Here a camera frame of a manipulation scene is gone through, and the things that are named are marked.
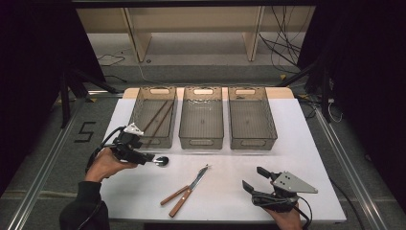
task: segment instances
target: white tabletop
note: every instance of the white tabletop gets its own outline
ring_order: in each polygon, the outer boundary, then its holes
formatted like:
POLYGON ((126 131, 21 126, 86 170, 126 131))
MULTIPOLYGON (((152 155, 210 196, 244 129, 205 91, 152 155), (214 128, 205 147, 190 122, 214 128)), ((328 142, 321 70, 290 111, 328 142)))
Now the white tabletop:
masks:
MULTIPOLYGON (((134 99, 118 101, 106 135, 116 127, 128 124, 134 103, 134 99)), ((153 151, 156 157, 169 157, 169 164, 160 168, 146 163, 105 179, 101 197, 108 206, 109 216, 148 222, 270 222, 272 218, 254 206, 251 195, 242 188, 242 180, 245 180, 257 191, 273 192, 269 179, 257 174, 257 166, 261 166, 269 172, 291 172, 318 189, 318 194, 299 194, 310 204, 314 222, 345 221, 298 101, 270 99, 269 104, 278 132, 278 140, 271 150, 230 149, 226 99, 223 101, 223 149, 189 150, 181 149, 178 137, 182 111, 182 95, 178 94, 172 148, 153 151), (181 196, 164 206, 160 202, 191 184, 206 164, 211 167, 180 211, 171 218, 169 212, 181 196)), ((309 216, 307 205, 301 200, 299 203, 301 210, 309 216)))

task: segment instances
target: hand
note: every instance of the hand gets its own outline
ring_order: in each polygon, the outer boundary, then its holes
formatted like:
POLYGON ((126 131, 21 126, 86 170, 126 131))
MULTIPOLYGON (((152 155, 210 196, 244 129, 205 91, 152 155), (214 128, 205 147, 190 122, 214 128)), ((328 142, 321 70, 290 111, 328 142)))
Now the hand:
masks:
POLYGON ((113 155, 111 148, 104 148, 96 156, 95 162, 93 162, 84 180, 100 183, 106 177, 110 177, 121 170, 133 169, 137 166, 137 164, 119 161, 113 155))
POLYGON ((302 229, 300 214, 295 209, 292 209, 289 213, 277 213, 265 208, 264 210, 272 216, 281 230, 302 229))

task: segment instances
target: gray storage bin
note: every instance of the gray storage bin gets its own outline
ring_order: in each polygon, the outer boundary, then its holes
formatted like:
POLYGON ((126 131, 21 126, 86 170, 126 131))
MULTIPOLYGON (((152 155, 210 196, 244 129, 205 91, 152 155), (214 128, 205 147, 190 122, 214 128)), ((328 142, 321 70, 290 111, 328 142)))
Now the gray storage bin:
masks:
POLYGON ((179 138, 182 149, 222 149, 221 87, 185 87, 179 138))
POLYGON ((229 87, 232 150, 271 150, 278 134, 264 87, 229 87))
POLYGON ((144 132, 142 149, 171 148, 176 105, 176 87, 140 88, 130 123, 144 132))

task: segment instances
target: person's arm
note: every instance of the person's arm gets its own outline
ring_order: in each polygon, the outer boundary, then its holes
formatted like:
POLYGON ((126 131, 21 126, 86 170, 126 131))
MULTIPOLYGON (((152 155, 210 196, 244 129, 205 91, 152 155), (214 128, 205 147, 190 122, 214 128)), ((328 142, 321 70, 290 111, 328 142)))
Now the person's arm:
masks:
POLYGON ((101 182, 123 169, 135 167, 136 164, 117 160, 111 149, 102 149, 79 183, 77 198, 60 213, 60 229, 109 229, 107 206, 100 195, 101 182))
POLYGON ((277 213, 275 211, 265 209, 264 210, 272 216, 281 230, 301 230, 302 223, 300 214, 295 209, 292 209, 289 213, 277 213))

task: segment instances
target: black sleeve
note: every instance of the black sleeve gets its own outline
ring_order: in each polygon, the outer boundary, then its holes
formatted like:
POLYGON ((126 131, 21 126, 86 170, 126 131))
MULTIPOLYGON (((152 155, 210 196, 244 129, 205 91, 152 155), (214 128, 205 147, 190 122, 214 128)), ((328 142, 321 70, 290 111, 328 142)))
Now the black sleeve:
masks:
POLYGON ((60 229, 110 229, 107 206, 100 195, 101 186, 101 183, 90 181, 79 183, 77 198, 59 215, 60 229))

